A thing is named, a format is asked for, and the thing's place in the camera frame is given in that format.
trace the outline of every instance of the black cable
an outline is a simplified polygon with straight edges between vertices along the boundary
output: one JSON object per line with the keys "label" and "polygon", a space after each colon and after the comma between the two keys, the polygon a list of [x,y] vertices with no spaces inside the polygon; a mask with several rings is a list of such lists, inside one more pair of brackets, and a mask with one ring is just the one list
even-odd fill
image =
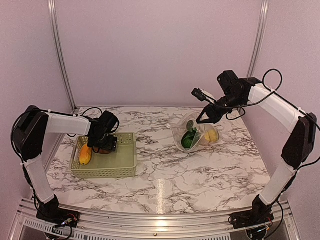
{"label": "black cable", "polygon": [[226,118],[227,120],[233,121],[233,120],[237,120],[237,119],[243,117],[244,115],[246,115],[246,110],[245,110],[243,107],[240,107],[240,109],[242,109],[242,111],[243,111],[243,114],[242,114],[242,115],[237,116],[237,117],[235,117],[235,118],[229,118],[229,117],[228,117],[228,114],[230,114],[230,113],[227,113],[227,114],[225,115],[225,118]]}
{"label": "black cable", "polygon": [[95,148],[93,147],[93,148],[92,148],[92,151],[93,151],[95,154],[98,154],[98,153],[100,152],[100,147],[98,148],[98,151],[96,151]]}
{"label": "black cable", "polygon": [[297,171],[299,171],[299,170],[300,170],[300,169],[302,169],[302,168],[305,168],[305,167],[308,167],[308,166],[314,165],[314,164],[318,163],[319,161],[320,161],[320,157],[319,157],[317,160],[315,160],[314,162],[307,163],[307,164],[304,164],[304,165],[302,165],[302,166],[298,167]]}
{"label": "black cable", "polygon": [[205,94],[205,93],[204,93],[204,95],[205,95],[205,97],[206,97],[206,98],[211,99],[212,101],[216,102],[216,100],[215,100],[213,97],[208,96],[208,95],[207,95],[207,94]]}
{"label": "black cable", "polygon": [[280,75],[280,83],[279,83],[278,87],[275,89],[275,91],[278,91],[278,90],[279,90],[279,88],[281,87],[282,82],[283,82],[283,80],[284,80],[281,72],[280,72],[278,69],[271,68],[271,69],[269,69],[268,71],[266,71],[265,74],[263,75],[263,78],[262,78],[262,84],[263,84],[264,88],[267,89],[267,90],[269,90],[270,92],[271,92],[271,89],[268,88],[268,87],[266,86],[266,84],[265,84],[265,78],[266,78],[266,76],[268,75],[268,73],[270,73],[270,72],[272,72],[272,71],[275,71],[275,72],[277,72],[277,73]]}
{"label": "black cable", "polygon": [[[85,110],[85,111],[81,114],[81,116],[83,117],[86,112],[88,112],[89,110],[92,110],[92,109],[98,109],[98,110],[100,110],[101,114],[103,114],[102,110],[101,110],[99,107],[90,107],[90,108],[88,108],[87,110]],[[76,136],[76,134],[74,134],[74,135],[67,134],[67,135],[68,135],[70,138],[74,138],[74,137]]]}
{"label": "black cable", "polygon": [[[283,83],[283,76],[282,76],[281,72],[280,72],[278,69],[275,69],[275,68],[269,69],[269,70],[264,74],[264,76],[263,76],[263,78],[262,78],[262,84],[263,84],[263,86],[264,86],[267,90],[271,91],[271,90],[266,86],[266,84],[265,84],[265,78],[266,78],[267,74],[270,73],[270,72],[272,72],[272,71],[276,71],[277,73],[280,74],[280,83],[279,83],[279,85],[277,86],[277,88],[275,89],[275,91],[277,91],[277,90],[281,87],[281,85],[282,85],[282,83]],[[255,105],[258,105],[258,104],[262,103],[264,100],[266,100],[267,98],[269,98],[271,95],[276,94],[275,91],[272,91],[269,95],[267,95],[266,97],[264,97],[264,98],[261,99],[260,101],[257,101],[257,102],[255,102],[255,103],[251,103],[251,104],[247,104],[247,105],[243,105],[243,106],[220,106],[220,105],[216,105],[216,104],[210,102],[209,100],[208,100],[208,102],[211,103],[212,105],[218,107],[218,108],[221,108],[221,109],[231,109],[231,110],[233,110],[233,109],[238,109],[238,108],[247,108],[247,107],[252,107],[252,106],[255,106]]]}
{"label": "black cable", "polygon": [[118,130],[119,125],[120,125],[120,121],[119,121],[119,119],[116,119],[116,123],[117,123],[117,125],[116,125],[115,130],[110,131],[110,134],[113,134],[114,132],[116,132],[116,131]]}
{"label": "black cable", "polygon": [[280,228],[282,222],[284,221],[284,217],[285,217],[284,208],[282,207],[282,205],[280,204],[279,201],[276,201],[276,203],[277,203],[277,204],[280,206],[280,208],[281,208],[281,212],[282,212],[281,221],[280,221],[279,225],[276,227],[276,229],[275,229],[272,233],[270,233],[270,235],[266,236],[264,239],[270,238],[270,237]]}
{"label": "black cable", "polygon": [[68,239],[70,239],[71,236],[72,236],[72,226],[71,226],[69,223],[67,223],[67,224],[68,224],[68,226],[70,227],[70,234],[69,234],[68,237],[66,237],[65,239],[62,239],[62,240],[68,240]]}
{"label": "black cable", "polygon": [[90,108],[88,108],[87,110],[85,110],[85,111],[81,114],[81,116],[84,116],[86,112],[88,112],[89,110],[92,110],[92,109],[98,109],[98,110],[100,110],[101,115],[103,114],[102,110],[101,110],[99,107],[90,107]]}

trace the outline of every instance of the metal base plate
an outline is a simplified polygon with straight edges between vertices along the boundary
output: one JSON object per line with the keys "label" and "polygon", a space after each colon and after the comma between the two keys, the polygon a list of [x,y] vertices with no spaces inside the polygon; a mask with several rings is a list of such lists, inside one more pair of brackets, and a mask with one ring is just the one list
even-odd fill
{"label": "metal base plate", "polygon": [[229,222],[233,225],[234,229],[241,229],[259,224],[269,223],[270,220],[273,221],[275,219],[273,213],[268,212],[265,214],[264,218],[261,218],[258,222],[253,223],[252,221],[250,221],[251,215],[252,210],[235,212],[230,215]]}
{"label": "metal base plate", "polygon": [[78,211],[66,210],[66,209],[62,209],[62,208],[58,208],[58,211],[59,211],[59,215],[61,216],[61,218],[63,220],[59,220],[59,219],[53,219],[52,220],[51,218],[47,218],[47,217],[43,216],[40,212],[37,212],[36,218],[40,219],[40,220],[44,220],[46,222],[50,222],[50,223],[54,223],[54,224],[60,224],[60,223],[64,222],[67,219],[70,219],[70,218],[73,219],[73,217],[75,217],[76,220],[73,220],[72,222],[70,222],[69,225],[72,228],[76,228],[77,227],[78,222],[79,222],[79,216],[80,216]]}

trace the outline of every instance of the wire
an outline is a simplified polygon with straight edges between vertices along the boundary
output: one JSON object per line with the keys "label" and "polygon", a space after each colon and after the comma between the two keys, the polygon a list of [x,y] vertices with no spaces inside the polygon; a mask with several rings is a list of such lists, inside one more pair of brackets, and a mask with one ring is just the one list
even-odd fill
{"label": "wire", "polygon": [[98,154],[98,153],[100,153],[100,147],[98,148],[98,151],[96,151],[95,148],[93,147],[93,148],[92,148],[92,151],[93,151],[95,154]]}
{"label": "wire", "polygon": [[[277,91],[277,90],[281,87],[281,85],[282,85],[282,83],[283,83],[283,76],[282,76],[281,72],[280,72],[278,69],[275,69],[275,68],[269,69],[269,70],[264,74],[264,76],[263,76],[263,78],[262,78],[262,84],[263,84],[263,86],[264,86],[267,90],[271,91],[271,90],[266,86],[266,84],[265,84],[265,78],[266,78],[266,76],[268,75],[268,73],[270,73],[270,72],[272,72],[272,71],[275,71],[275,72],[277,72],[277,73],[280,74],[280,83],[279,83],[279,85],[277,86],[277,88],[275,89],[275,91]],[[272,96],[273,94],[276,94],[275,91],[272,91],[270,94],[268,94],[266,97],[264,97],[264,98],[261,99],[260,101],[257,101],[257,102],[251,103],[251,104],[247,104],[247,105],[243,105],[243,106],[241,106],[241,108],[247,108],[247,107],[252,107],[252,106],[258,105],[258,104],[262,103],[264,100],[266,100],[267,98],[269,98],[270,96]],[[211,103],[212,105],[214,105],[214,106],[216,106],[216,107],[218,107],[218,108],[221,108],[221,109],[231,109],[231,110],[233,110],[233,109],[238,109],[238,108],[239,108],[239,106],[220,106],[220,105],[217,105],[217,104],[215,104],[215,103],[212,103],[211,101],[209,101],[209,103]]]}
{"label": "wire", "polygon": [[92,109],[98,109],[100,112],[101,112],[101,115],[103,114],[102,110],[99,108],[99,107],[90,107],[88,108],[87,110],[85,110],[81,116],[84,116],[86,112],[88,112],[89,110],[92,110]]}
{"label": "wire", "polygon": [[269,222],[270,222],[270,226],[269,226],[269,227],[272,227],[272,226],[274,225],[274,222],[271,220],[270,217],[268,217],[268,220],[269,220]]}
{"label": "wire", "polygon": [[226,118],[227,120],[233,121],[233,120],[237,120],[237,119],[243,117],[244,115],[246,115],[246,110],[245,110],[243,107],[240,107],[240,109],[242,109],[242,111],[243,111],[243,114],[242,114],[242,115],[237,116],[237,117],[235,117],[235,118],[229,118],[229,117],[228,117],[228,114],[230,114],[230,113],[227,113],[227,114],[225,115],[225,118]]}
{"label": "wire", "polygon": [[[90,108],[88,108],[87,110],[85,110],[85,111],[81,114],[81,116],[84,116],[86,112],[88,112],[89,110],[92,110],[92,109],[98,109],[98,110],[100,110],[101,115],[103,114],[102,110],[101,110],[99,107],[90,107]],[[70,138],[74,138],[74,137],[76,136],[76,134],[74,134],[74,135],[67,134],[67,135],[68,135]]]}
{"label": "wire", "polygon": [[278,87],[275,89],[275,91],[278,91],[278,90],[279,90],[279,88],[281,87],[282,82],[283,82],[283,80],[284,80],[281,72],[280,72],[278,69],[271,68],[271,69],[269,69],[268,71],[266,71],[265,74],[263,75],[263,78],[262,78],[262,84],[263,84],[264,88],[267,89],[267,90],[269,90],[270,92],[271,92],[271,89],[268,88],[268,87],[266,86],[266,84],[265,84],[265,78],[266,78],[266,76],[268,75],[268,73],[273,72],[273,71],[277,72],[277,73],[280,75],[280,83],[279,83]]}
{"label": "wire", "polygon": [[73,229],[72,229],[72,226],[69,223],[67,223],[67,225],[70,227],[70,233],[66,238],[61,238],[61,236],[59,238],[52,238],[52,236],[51,236],[50,238],[52,240],[68,240],[68,239],[70,239],[71,236],[72,236],[72,233],[73,233]]}
{"label": "wire", "polygon": [[72,213],[69,213],[67,216],[69,216],[69,215],[71,215],[71,216],[73,217],[73,220],[74,220],[74,221],[77,221],[77,218],[76,218],[75,215],[73,215]]}
{"label": "wire", "polygon": [[205,97],[206,97],[206,98],[211,99],[212,101],[216,102],[216,100],[215,100],[213,97],[208,96],[208,95],[207,95],[207,94],[205,94],[205,93],[202,93],[202,94],[203,94],[203,95],[205,95]]}
{"label": "wire", "polygon": [[276,229],[275,229],[272,233],[270,233],[270,235],[266,236],[264,239],[270,238],[270,237],[280,228],[282,222],[284,221],[284,217],[285,217],[284,208],[283,208],[282,205],[280,204],[279,200],[276,201],[276,203],[277,203],[277,204],[280,206],[280,208],[281,208],[281,212],[282,212],[281,221],[280,221],[279,225],[276,227]]}

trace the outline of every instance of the marble table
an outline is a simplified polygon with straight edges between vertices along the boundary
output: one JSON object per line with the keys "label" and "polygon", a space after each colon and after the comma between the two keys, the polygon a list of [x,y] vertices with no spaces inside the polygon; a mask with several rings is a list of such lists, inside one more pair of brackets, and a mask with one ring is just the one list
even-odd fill
{"label": "marble table", "polygon": [[[220,140],[185,153],[167,124],[200,108],[101,107],[120,120],[117,132],[135,132],[136,176],[79,179],[69,170],[75,138],[66,136],[47,177],[60,203],[88,209],[187,214],[249,207],[269,182],[259,151],[241,118],[215,126]],[[86,115],[98,117],[99,110]]]}

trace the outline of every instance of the pink wall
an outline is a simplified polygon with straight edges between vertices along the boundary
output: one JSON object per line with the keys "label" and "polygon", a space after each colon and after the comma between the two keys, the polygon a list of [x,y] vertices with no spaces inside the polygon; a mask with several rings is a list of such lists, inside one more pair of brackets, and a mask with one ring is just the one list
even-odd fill
{"label": "pink wall", "polygon": [[[58,67],[48,1],[1,1],[0,16],[0,236],[7,239],[19,203],[30,192],[11,148],[12,124],[31,104],[62,112],[71,109]],[[47,139],[44,157],[56,139],[55,135]]]}
{"label": "pink wall", "polygon": [[[254,76],[262,78],[265,71],[277,68],[283,73],[278,91],[288,100],[313,112],[320,119],[320,1],[270,1],[267,28]],[[276,87],[279,77],[268,78]],[[258,106],[247,110],[245,123],[250,130],[271,174],[274,173],[282,148],[289,135],[276,120]],[[314,154],[320,154],[318,131]],[[304,168],[298,174],[287,198],[293,210],[301,239],[319,239],[320,234],[320,163]]]}
{"label": "pink wall", "polygon": [[59,31],[78,106],[195,106],[217,76],[245,76],[257,0],[59,0]]}

